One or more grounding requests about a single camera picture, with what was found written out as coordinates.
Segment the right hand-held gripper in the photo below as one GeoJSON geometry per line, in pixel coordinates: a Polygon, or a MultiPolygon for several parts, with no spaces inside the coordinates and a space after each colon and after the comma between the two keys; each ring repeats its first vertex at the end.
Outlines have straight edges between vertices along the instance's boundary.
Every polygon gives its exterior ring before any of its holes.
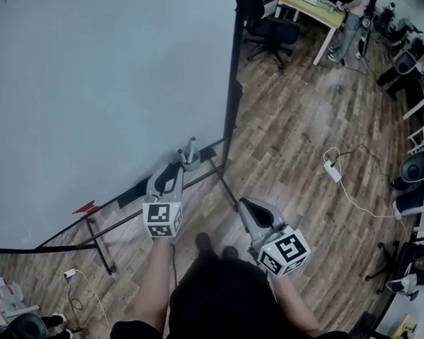
{"type": "Polygon", "coordinates": [[[252,243],[248,252],[259,267],[273,277],[282,277],[301,266],[311,254],[304,235],[290,224],[269,202],[241,198],[238,203],[241,222],[252,243]]]}

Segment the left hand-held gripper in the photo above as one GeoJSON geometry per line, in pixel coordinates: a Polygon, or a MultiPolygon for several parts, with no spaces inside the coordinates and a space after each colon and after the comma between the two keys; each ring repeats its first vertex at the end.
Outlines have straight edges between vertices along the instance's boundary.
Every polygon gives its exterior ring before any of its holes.
{"type": "Polygon", "coordinates": [[[142,212],[151,238],[177,235],[183,219],[183,176],[184,170],[179,163],[169,163],[148,180],[142,212]]]}

